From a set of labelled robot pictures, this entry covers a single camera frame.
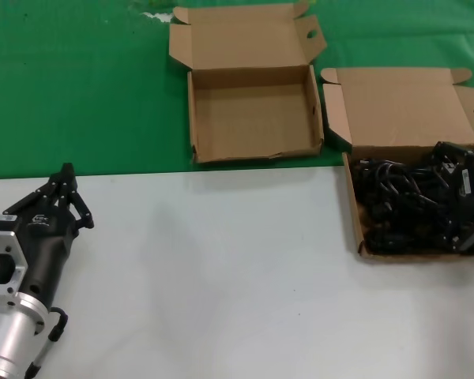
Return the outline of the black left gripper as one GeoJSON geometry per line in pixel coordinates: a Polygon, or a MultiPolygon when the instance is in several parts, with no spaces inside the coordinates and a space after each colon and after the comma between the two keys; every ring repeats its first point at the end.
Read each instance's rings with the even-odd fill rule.
{"type": "Polygon", "coordinates": [[[93,229],[88,206],[77,192],[72,163],[64,163],[47,182],[6,209],[0,215],[0,295],[17,292],[30,295],[44,306],[51,306],[78,232],[73,217],[53,212],[19,215],[29,209],[54,206],[65,211],[72,205],[79,215],[75,228],[93,229]]]}

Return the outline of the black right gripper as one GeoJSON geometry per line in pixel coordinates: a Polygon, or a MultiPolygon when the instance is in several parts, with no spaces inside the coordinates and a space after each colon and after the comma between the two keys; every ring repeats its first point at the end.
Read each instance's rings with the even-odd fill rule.
{"type": "Polygon", "coordinates": [[[448,176],[448,230],[460,233],[457,252],[474,253],[474,149],[439,141],[431,163],[436,174],[448,176]]]}

